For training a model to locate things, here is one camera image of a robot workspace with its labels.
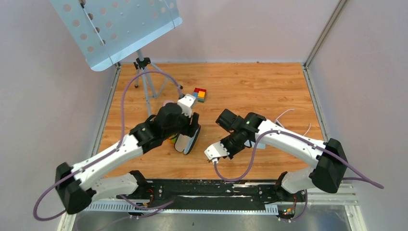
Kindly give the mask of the black glasses case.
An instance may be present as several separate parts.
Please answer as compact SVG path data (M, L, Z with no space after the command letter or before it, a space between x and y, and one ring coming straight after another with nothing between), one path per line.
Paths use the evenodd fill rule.
M192 151L197 141L200 130L201 130L201 126L199 125L192 137L189 137L183 134L179 134L174 144L175 150L179 153L183 153L184 155L188 155Z

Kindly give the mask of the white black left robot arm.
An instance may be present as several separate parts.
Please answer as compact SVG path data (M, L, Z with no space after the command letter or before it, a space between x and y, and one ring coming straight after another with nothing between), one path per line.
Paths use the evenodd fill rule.
M136 125L121 140L97 155L72 166L66 162L56 168L55 187L67 214L77 214L92 202L117 195L131 194L141 199L147 194L145 178L133 170L123 176L105 175L124 162L142 156L164 141L176 137L176 143L186 142L178 152L189 154L201 126L197 112L187 115L181 103L167 103L158 113Z

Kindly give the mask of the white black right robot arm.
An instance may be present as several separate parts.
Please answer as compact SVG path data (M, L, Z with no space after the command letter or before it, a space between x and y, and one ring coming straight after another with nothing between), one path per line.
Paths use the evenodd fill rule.
M218 163L220 158L232 159L246 148L246 142L270 145L307 163L296 172L283 172L275 187L275 195L287 201L294 193L318 188L326 193L337 193L347 169L347 158L341 143L333 138L315 140L289 131L264 116L250 112L246 117L225 109L216 123L229 133L205 150L209 161Z

